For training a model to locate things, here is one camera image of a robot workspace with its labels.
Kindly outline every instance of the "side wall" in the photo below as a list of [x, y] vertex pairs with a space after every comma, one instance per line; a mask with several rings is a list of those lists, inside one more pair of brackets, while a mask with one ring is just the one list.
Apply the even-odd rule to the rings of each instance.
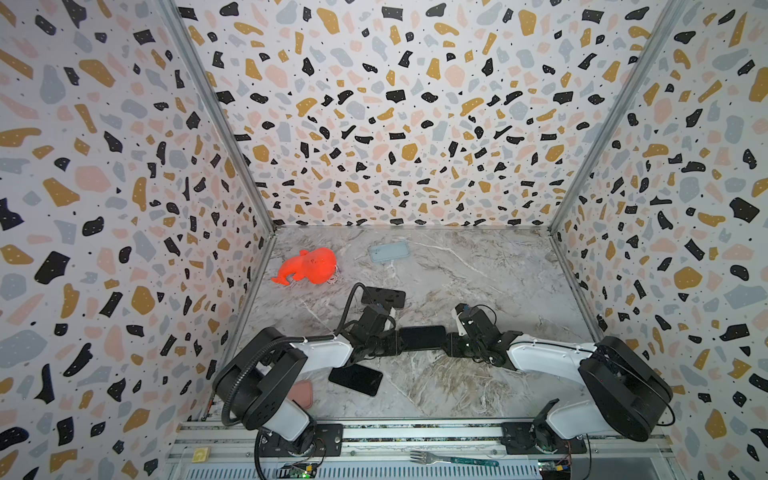
[[674, 386], [692, 479], [768, 469], [766, 8], [690, 3], [556, 233], [602, 329]]
[[155, 478], [233, 335], [253, 205], [152, 4], [0, 13], [0, 475]]
[[278, 224], [549, 223], [664, 6], [316, 3], [178, 2]]

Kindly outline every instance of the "green fork handle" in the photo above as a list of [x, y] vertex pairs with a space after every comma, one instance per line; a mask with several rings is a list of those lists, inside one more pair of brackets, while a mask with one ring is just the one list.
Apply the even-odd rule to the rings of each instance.
[[482, 465], [485, 467], [498, 467], [495, 460], [481, 460], [479, 458], [445, 457], [451, 463], [462, 463], [464, 465]]

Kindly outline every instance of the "gray marble floor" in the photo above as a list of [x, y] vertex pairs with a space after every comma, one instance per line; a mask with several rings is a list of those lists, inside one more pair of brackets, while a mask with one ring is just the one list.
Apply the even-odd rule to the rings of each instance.
[[[377, 244], [407, 242], [410, 257], [371, 261]], [[328, 247], [339, 265], [323, 285], [308, 280], [283, 286], [270, 281], [299, 250]], [[445, 325], [455, 331], [451, 309], [457, 303], [484, 303], [498, 314], [498, 327], [544, 339], [587, 341], [565, 276], [543, 232], [523, 230], [406, 230], [363, 228], [283, 228], [266, 268], [238, 348], [262, 328], [286, 335], [329, 333], [339, 322], [355, 282], [406, 292], [398, 326]], [[358, 318], [355, 301], [349, 319]], [[327, 370], [310, 373], [317, 418], [530, 417], [553, 398], [580, 395], [575, 383], [539, 373], [509, 372], [451, 359], [441, 352], [404, 353], [362, 362], [383, 372], [375, 397], [328, 382]], [[210, 413], [217, 413], [217, 406]]]

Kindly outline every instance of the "orange plush toy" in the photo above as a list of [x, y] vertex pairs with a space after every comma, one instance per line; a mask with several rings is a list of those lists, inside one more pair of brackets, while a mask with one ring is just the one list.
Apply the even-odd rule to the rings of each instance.
[[298, 257], [292, 257], [283, 263], [272, 281], [290, 285], [288, 276], [293, 274], [293, 281], [305, 278], [315, 285], [327, 282], [336, 272], [336, 255], [330, 249], [318, 248], [311, 252], [301, 250]]

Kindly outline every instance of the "phone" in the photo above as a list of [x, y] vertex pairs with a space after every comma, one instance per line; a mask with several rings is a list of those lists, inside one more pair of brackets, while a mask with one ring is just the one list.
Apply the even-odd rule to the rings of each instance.
[[368, 396], [376, 396], [384, 374], [379, 370], [362, 365], [350, 365], [340, 369], [332, 369], [328, 381], [345, 386]]

